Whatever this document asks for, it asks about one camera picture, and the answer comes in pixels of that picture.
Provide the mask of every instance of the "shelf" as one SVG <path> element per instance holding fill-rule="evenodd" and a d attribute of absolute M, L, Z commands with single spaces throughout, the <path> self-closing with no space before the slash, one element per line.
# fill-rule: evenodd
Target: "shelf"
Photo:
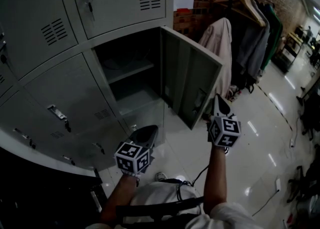
<path fill-rule="evenodd" d="M 117 81 L 110 87 L 122 116 L 160 100 L 152 88 L 135 75 Z"/>
<path fill-rule="evenodd" d="M 154 66 L 155 65 L 151 63 L 149 60 L 143 59 L 133 61 L 132 64 L 130 64 L 129 66 L 126 66 L 123 69 L 119 70 L 108 69 L 104 64 L 102 64 L 102 69 L 108 83 L 111 84 L 129 76 L 140 73 L 144 70 L 150 69 Z"/>

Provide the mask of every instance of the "forearm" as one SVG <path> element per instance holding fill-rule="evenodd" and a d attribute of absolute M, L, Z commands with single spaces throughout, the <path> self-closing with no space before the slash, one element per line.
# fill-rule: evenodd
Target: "forearm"
<path fill-rule="evenodd" d="M 220 203 L 227 201 L 226 155 L 224 148 L 212 144 L 208 171 L 204 184 L 203 210 L 209 214 Z"/>
<path fill-rule="evenodd" d="M 137 178 L 130 175 L 122 175 L 120 181 L 113 190 L 105 207 L 102 209 L 100 222 L 113 226 L 116 221 L 116 206 L 130 204 L 136 189 Z"/>

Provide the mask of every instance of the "locker handle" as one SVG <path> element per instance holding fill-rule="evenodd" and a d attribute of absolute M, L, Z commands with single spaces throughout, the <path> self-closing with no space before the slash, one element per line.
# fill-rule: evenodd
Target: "locker handle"
<path fill-rule="evenodd" d="M 101 146 L 101 144 L 99 144 L 99 143 L 92 143 L 92 145 L 95 146 L 95 147 L 97 147 L 97 148 L 99 148 L 100 151 L 101 151 L 101 153 L 102 153 L 103 155 L 106 154 L 106 153 L 105 153 L 105 150 L 103 149 L 103 147 Z"/>
<path fill-rule="evenodd" d="M 68 157 L 68 156 L 65 156 L 65 155 L 62 155 L 62 157 L 65 158 L 66 160 L 70 161 L 73 166 L 76 165 L 76 163 L 74 162 L 74 160 L 71 157 Z"/>
<path fill-rule="evenodd" d="M 29 136 L 27 134 L 23 133 L 21 130 L 14 128 L 13 131 L 20 134 L 24 139 L 29 139 Z"/>
<path fill-rule="evenodd" d="M 67 118 L 54 104 L 50 105 L 47 109 L 57 116 L 59 120 L 65 120 Z"/>
<path fill-rule="evenodd" d="M 138 128 L 137 128 L 137 124 L 135 124 L 135 125 L 132 125 L 131 126 L 131 129 L 133 130 L 133 131 L 136 131 Z"/>

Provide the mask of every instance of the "white floor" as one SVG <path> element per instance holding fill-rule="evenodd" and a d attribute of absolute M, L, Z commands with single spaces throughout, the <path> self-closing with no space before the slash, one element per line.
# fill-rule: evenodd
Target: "white floor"
<path fill-rule="evenodd" d="M 263 228 L 282 229 L 294 205 L 286 203 L 287 182 L 298 165 L 307 171 L 313 158 L 313 144 L 302 136 L 301 122 L 295 148 L 290 148 L 296 134 L 299 106 L 296 96 L 301 94 L 311 76 L 311 66 L 303 56 L 298 57 L 290 72 L 284 76 L 272 63 L 266 68 L 259 86 L 273 99 L 288 119 L 293 131 L 269 98 L 257 87 L 252 94 L 244 90 L 233 102 L 233 109 L 242 123 L 242 136 L 227 155 L 227 193 L 229 202 L 238 202 L 250 214 L 262 207 L 276 191 L 275 180 L 280 178 L 281 191 L 254 219 Z M 192 181 L 209 163 L 211 143 L 203 121 L 191 131 L 171 110 L 165 118 L 166 142 L 154 150 L 155 160 L 141 178 L 140 186 L 153 180 L 155 173 L 164 172 L 170 178 Z M 109 196 L 122 173 L 114 166 L 100 173 L 103 187 Z M 197 193 L 203 195 L 206 172 L 197 180 Z"/>

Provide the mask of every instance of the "locker lock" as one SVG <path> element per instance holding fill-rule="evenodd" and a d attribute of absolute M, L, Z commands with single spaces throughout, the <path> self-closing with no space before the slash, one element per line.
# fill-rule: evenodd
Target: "locker lock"
<path fill-rule="evenodd" d="M 3 64 L 7 62 L 7 57 L 4 54 L 1 55 L 0 59 Z"/>
<path fill-rule="evenodd" d="M 101 153 L 102 153 L 103 155 L 106 154 L 106 153 L 105 153 L 105 150 L 103 149 L 103 147 L 101 146 L 101 144 L 99 144 L 99 143 L 92 143 L 92 145 L 95 146 L 96 148 L 99 148 L 100 151 L 101 151 Z"/>
<path fill-rule="evenodd" d="M 36 145 L 33 143 L 31 138 L 30 138 L 30 141 L 29 141 L 29 146 L 32 147 L 33 149 L 36 149 Z"/>
<path fill-rule="evenodd" d="M 68 132 L 71 132 L 69 121 L 67 119 L 64 121 L 64 127 Z"/>

